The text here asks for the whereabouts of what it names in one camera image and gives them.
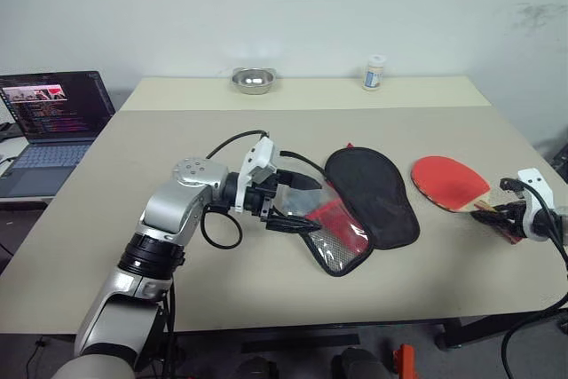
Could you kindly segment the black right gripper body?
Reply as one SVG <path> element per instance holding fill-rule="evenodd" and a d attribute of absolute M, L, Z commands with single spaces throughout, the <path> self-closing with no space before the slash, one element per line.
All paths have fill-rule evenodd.
<path fill-rule="evenodd" d="M 506 205 L 508 213 L 506 214 L 509 221 L 509 237 L 510 238 L 526 238 L 527 234 L 524 229 L 524 217 L 526 213 L 525 201 L 513 201 Z"/>

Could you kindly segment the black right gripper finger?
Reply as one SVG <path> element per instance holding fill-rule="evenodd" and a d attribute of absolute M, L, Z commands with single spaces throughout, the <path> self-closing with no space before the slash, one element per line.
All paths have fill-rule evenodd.
<path fill-rule="evenodd" d="M 507 214 L 499 210 L 478 209 L 470 215 L 480 223 L 509 223 Z"/>
<path fill-rule="evenodd" d="M 495 232 L 499 233 L 505 239 L 516 239 L 517 238 L 517 227 L 512 222 L 497 221 L 487 223 Z"/>

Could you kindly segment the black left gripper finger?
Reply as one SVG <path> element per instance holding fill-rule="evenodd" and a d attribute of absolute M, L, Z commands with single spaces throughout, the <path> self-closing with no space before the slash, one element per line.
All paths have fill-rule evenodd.
<path fill-rule="evenodd" d="M 266 221 L 266 229 L 279 233 L 313 233 L 321 229 L 321 224 L 306 217 L 272 216 Z"/>
<path fill-rule="evenodd" d="M 322 188 L 318 180 L 299 172 L 278 169 L 277 176 L 280 185 L 288 186 L 292 189 L 311 191 Z"/>

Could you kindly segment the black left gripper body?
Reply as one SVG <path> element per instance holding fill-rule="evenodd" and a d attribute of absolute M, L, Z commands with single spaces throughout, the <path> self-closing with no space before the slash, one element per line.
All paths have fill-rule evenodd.
<path fill-rule="evenodd" d="M 245 192 L 245 210 L 252 216 L 259 217 L 261 222 L 284 217 L 284 214 L 274 206 L 279 184 L 280 171 L 277 170 L 262 182 L 248 186 Z"/>

